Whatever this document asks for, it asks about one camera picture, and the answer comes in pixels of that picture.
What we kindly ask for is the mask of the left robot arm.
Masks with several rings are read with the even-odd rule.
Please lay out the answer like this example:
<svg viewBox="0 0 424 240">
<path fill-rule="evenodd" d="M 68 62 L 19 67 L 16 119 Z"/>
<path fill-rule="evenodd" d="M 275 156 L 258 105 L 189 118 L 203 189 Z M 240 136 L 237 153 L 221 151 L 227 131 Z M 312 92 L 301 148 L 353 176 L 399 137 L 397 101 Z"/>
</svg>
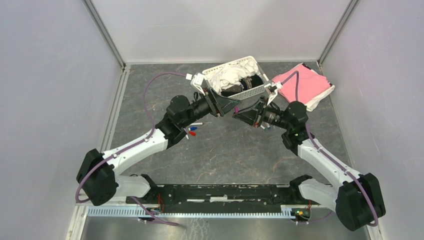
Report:
<svg viewBox="0 0 424 240">
<path fill-rule="evenodd" d="M 113 197 L 137 197 L 145 204 L 153 203 L 157 190 L 147 176 L 131 177 L 122 173 L 139 161 L 178 144 L 187 135 L 185 129 L 189 125 L 206 115 L 222 117 L 240 103 L 213 89 L 206 89 L 204 96 L 193 102 L 184 95 L 173 97 L 163 119 L 149 132 L 119 147 L 104 152 L 94 148 L 86 153 L 76 175 L 79 185 L 75 201 L 100 206 Z"/>
</svg>

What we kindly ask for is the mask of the white plastic basket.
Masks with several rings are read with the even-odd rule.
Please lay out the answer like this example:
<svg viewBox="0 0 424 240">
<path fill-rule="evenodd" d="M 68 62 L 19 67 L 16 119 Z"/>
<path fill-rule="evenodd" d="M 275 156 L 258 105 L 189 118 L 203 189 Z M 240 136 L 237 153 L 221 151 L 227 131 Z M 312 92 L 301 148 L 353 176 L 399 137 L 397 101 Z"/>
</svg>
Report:
<svg viewBox="0 0 424 240">
<path fill-rule="evenodd" d="M 253 56 L 246 56 L 205 69 L 205 80 L 218 94 L 236 100 L 261 95 L 269 78 Z"/>
</svg>

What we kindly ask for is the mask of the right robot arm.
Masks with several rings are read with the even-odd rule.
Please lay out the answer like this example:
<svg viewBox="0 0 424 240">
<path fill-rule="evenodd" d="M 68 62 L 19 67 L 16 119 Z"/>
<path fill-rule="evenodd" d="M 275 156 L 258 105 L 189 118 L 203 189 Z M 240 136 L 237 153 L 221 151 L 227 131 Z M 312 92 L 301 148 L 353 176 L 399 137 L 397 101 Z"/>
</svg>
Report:
<svg viewBox="0 0 424 240">
<path fill-rule="evenodd" d="M 350 231 L 376 227 L 386 214 L 379 180 L 372 173 L 362 174 L 330 153 L 311 133 L 307 107 L 293 101 L 285 110 L 261 97 L 254 105 L 241 109 L 233 118 L 252 127 L 269 124 L 285 130 L 282 143 L 293 154 L 313 166 L 329 185 L 303 175 L 290 182 L 289 199 L 295 204 L 316 202 L 336 214 Z"/>
</svg>

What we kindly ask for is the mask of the red white marker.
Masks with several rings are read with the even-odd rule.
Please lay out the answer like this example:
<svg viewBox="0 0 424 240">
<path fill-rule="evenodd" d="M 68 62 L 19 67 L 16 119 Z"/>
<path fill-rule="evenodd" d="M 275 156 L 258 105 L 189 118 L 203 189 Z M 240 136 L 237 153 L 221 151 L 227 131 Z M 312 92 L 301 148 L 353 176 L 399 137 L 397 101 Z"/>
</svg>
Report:
<svg viewBox="0 0 424 240">
<path fill-rule="evenodd" d="M 204 125 L 203 122 L 194 122 L 190 124 L 190 126 L 202 126 L 202 125 Z"/>
</svg>

